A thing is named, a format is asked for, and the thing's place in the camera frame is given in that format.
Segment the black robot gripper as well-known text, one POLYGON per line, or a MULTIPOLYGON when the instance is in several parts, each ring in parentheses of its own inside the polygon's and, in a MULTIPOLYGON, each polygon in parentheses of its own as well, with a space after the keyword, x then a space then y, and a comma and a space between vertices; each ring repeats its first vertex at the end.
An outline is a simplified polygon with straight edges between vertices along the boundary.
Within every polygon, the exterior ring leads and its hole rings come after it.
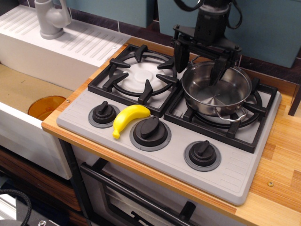
POLYGON ((231 6, 180 6, 180 9, 192 12, 198 10, 196 25, 186 27, 175 25, 174 64, 178 73, 187 66, 190 53, 215 60, 211 69, 209 85, 216 85, 229 67, 233 67, 241 47, 225 37, 226 28, 237 29, 242 18, 236 25, 230 25, 231 6))

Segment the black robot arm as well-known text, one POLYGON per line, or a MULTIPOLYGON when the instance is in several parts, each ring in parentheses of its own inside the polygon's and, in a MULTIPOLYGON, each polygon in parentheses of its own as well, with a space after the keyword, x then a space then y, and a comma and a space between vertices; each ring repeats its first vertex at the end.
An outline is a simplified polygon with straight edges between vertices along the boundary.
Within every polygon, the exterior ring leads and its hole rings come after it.
POLYGON ((241 12, 235 0, 200 0, 190 7, 183 1, 175 1, 176 5, 187 12, 198 11, 196 25, 186 27, 175 25, 172 45, 174 47, 174 63, 177 72, 182 72, 189 61, 190 53, 214 60, 209 85, 215 85, 233 67, 241 47, 225 37, 226 28, 237 29, 242 20, 232 26, 229 22, 231 7, 241 12))

